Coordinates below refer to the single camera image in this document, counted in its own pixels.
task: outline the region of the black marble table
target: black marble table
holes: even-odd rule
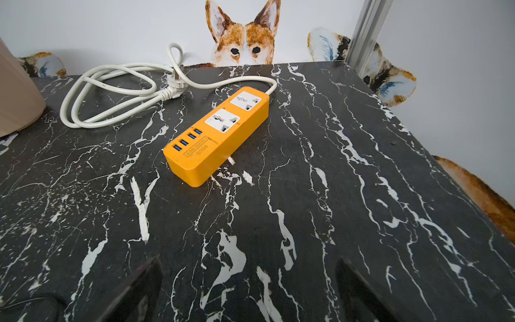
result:
[[[169,170],[163,147],[239,87],[267,84],[189,89],[89,130],[59,120],[77,76],[34,79],[46,110],[0,142],[1,302],[52,292],[76,320],[159,254],[157,321],[344,321],[335,267],[346,258],[402,317],[515,317],[513,245],[352,70],[188,71],[198,82],[256,74],[279,82],[270,116],[199,188]],[[93,90],[81,117],[122,99]]]

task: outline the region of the power cord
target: power cord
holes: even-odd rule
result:
[[[171,49],[175,48],[179,51],[179,59],[178,62],[175,60],[173,54],[171,53]],[[180,95],[182,95],[185,91],[187,86],[191,86],[198,89],[213,89],[220,86],[224,86],[227,84],[231,84],[234,82],[244,81],[244,80],[256,80],[256,81],[263,81],[271,84],[271,87],[268,91],[266,91],[266,94],[270,95],[274,92],[274,90],[277,88],[277,82],[273,78],[269,77],[263,77],[263,76],[239,76],[234,78],[229,78],[226,80],[222,80],[216,83],[212,84],[199,84],[195,83],[194,81],[190,80],[183,72],[179,64],[182,61],[182,48],[176,43],[171,43],[168,45],[166,53],[168,54],[168,58],[170,59],[171,66],[165,66],[160,64],[153,64],[153,63],[145,63],[145,62],[136,62],[136,63],[130,63],[130,64],[124,64],[124,65],[102,65],[95,67],[93,69],[90,69],[89,71],[85,72],[72,86],[68,94],[63,100],[63,103],[61,105],[61,121],[68,127],[71,128],[99,128],[108,126],[114,123],[118,123],[128,117],[131,117],[143,110],[146,110],[154,104],[160,102],[169,100],[172,98],[177,98]],[[161,90],[157,90],[156,83],[148,76],[145,76],[141,73],[142,71],[157,71],[157,70],[165,70],[171,73],[171,75],[168,75],[167,82],[168,87]],[[143,89],[143,90],[131,90],[131,89],[125,89],[125,88],[119,88],[115,86],[108,85],[104,83],[103,81],[106,79],[110,79],[116,76],[126,75],[126,74],[132,74],[136,77],[139,77],[148,83],[151,84],[151,87],[149,89]],[[72,105],[71,110],[71,117],[72,122],[68,120],[68,106],[70,105],[70,101],[75,96],[76,92],[78,91],[79,87],[82,85],[82,83],[86,82],[86,85],[82,90],[80,91],[79,95],[75,99],[75,102]],[[91,89],[91,87],[95,85],[100,88],[104,88],[108,91],[119,93],[119,94],[125,94],[125,95],[135,95],[136,97],[131,98],[123,103],[120,103],[94,117],[91,117],[85,121],[81,121],[79,119],[79,109],[82,105],[82,102]],[[129,111],[126,111],[120,115],[108,118],[108,116],[116,113],[117,111],[120,111],[128,106],[143,102],[146,100],[146,102],[139,104],[138,106],[132,108]]]
[[[67,306],[66,301],[61,297],[52,293],[41,293],[4,305],[0,307],[0,313],[14,313],[21,311],[28,303],[38,300],[52,300],[56,307],[54,319],[51,320],[53,322],[57,322],[59,320],[59,317],[62,315],[61,313],[64,312],[64,308]]]

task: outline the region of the beige container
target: beige container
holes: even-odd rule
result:
[[[0,39],[0,137],[34,123],[45,100],[29,75]]]

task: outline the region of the fur illustration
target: fur illustration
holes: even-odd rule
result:
[[[351,39],[321,27],[307,36],[313,61],[345,60],[350,43]],[[417,86],[413,74],[392,65],[377,43],[365,66],[363,81],[389,107],[404,102]]]
[[[52,53],[37,53],[30,57],[16,58],[30,77],[65,76],[61,60]]]
[[[515,243],[515,209],[492,188],[451,160],[434,156],[442,168],[487,214],[512,243]]]
[[[243,25],[233,22],[214,1],[207,0],[205,18],[216,45],[213,63],[202,65],[272,64],[280,8],[281,0],[268,0],[254,21]]]

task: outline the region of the orange power strip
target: orange power strip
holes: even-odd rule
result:
[[[163,149],[171,170],[201,186],[268,117],[270,97],[243,87]]]

